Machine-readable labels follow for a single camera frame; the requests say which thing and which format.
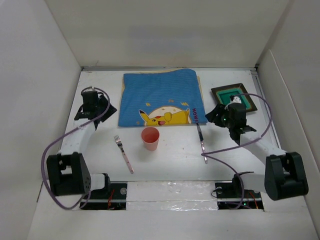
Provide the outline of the pink-handled knife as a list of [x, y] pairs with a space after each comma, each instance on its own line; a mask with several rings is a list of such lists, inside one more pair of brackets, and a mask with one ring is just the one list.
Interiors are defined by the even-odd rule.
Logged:
[[203, 138], [202, 130], [201, 130], [200, 125], [198, 123], [196, 124], [196, 127], [197, 127], [197, 132], [198, 132], [198, 136], [199, 136], [199, 141], [200, 141], [200, 145], [201, 145], [201, 150], [202, 150], [202, 156], [203, 156], [203, 159], [204, 159], [204, 163], [207, 165], [208, 164], [208, 159], [205, 156], [206, 150], [205, 150], [204, 138]]

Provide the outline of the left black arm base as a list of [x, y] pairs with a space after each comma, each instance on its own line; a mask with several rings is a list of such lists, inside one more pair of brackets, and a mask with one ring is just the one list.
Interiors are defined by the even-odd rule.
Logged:
[[93, 190], [88, 198], [88, 195], [80, 202], [81, 210], [106, 210], [106, 211], [121, 211], [126, 210], [127, 205], [128, 183], [120, 181], [112, 181], [110, 188]]

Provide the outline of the blue Pikachu cloth placemat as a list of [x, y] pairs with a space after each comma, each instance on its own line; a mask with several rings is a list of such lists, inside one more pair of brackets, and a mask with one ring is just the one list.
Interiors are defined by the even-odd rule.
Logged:
[[192, 69], [125, 73], [123, 86], [120, 127], [207, 123], [199, 81]]

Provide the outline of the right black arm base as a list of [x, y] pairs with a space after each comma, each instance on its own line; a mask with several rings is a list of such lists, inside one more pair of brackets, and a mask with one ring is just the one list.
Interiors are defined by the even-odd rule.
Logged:
[[217, 200], [218, 210], [264, 210], [260, 192], [252, 189], [242, 190], [239, 177], [235, 174], [232, 180], [221, 180], [214, 184], [210, 195]]

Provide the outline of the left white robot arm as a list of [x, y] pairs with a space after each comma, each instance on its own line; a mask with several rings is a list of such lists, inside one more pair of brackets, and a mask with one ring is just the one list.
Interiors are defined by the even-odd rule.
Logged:
[[107, 94], [99, 88], [81, 91], [82, 105], [75, 114], [71, 134], [65, 136], [60, 150], [46, 160], [50, 190], [54, 196], [87, 195], [95, 192], [100, 198], [111, 194], [111, 182], [106, 173], [90, 174], [84, 152], [98, 125], [117, 109]]

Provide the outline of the pink-handled fork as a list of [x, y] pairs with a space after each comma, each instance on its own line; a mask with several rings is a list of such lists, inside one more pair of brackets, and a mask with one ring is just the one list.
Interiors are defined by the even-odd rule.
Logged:
[[119, 137], [118, 135], [115, 135], [115, 136], [114, 136], [114, 140], [115, 140], [116, 145], [118, 146], [118, 148], [119, 148], [120, 151], [121, 151], [121, 154], [122, 154], [122, 156], [123, 156], [123, 159], [124, 159], [124, 161], [125, 161], [128, 169], [129, 169], [130, 173], [131, 173], [131, 174], [134, 174], [134, 169], [133, 169], [133, 167], [132, 167], [132, 165], [131, 165], [131, 163], [130, 163], [130, 161], [129, 161], [126, 153], [125, 153], [125, 150], [124, 150], [124, 148], [123, 148], [123, 144], [122, 144], [122, 141], [121, 141], [120, 137]]

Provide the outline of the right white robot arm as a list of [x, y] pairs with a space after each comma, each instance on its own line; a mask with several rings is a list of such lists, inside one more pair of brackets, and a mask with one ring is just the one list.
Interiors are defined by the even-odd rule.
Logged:
[[218, 104], [205, 117], [208, 122], [227, 128], [237, 146], [251, 152], [265, 166], [264, 174], [235, 174], [231, 184], [235, 196], [243, 197], [249, 190], [254, 190], [264, 192], [273, 201], [278, 201], [308, 194], [309, 185], [301, 155], [286, 152], [264, 140], [247, 124], [243, 104]]

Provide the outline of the pink plastic cup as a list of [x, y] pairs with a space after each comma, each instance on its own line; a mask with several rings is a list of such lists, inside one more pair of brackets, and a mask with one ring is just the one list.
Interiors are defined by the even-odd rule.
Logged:
[[155, 151], [158, 147], [160, 133], [155, 127], [146, 127], [141, 132], [141, 139], [148, 151]]

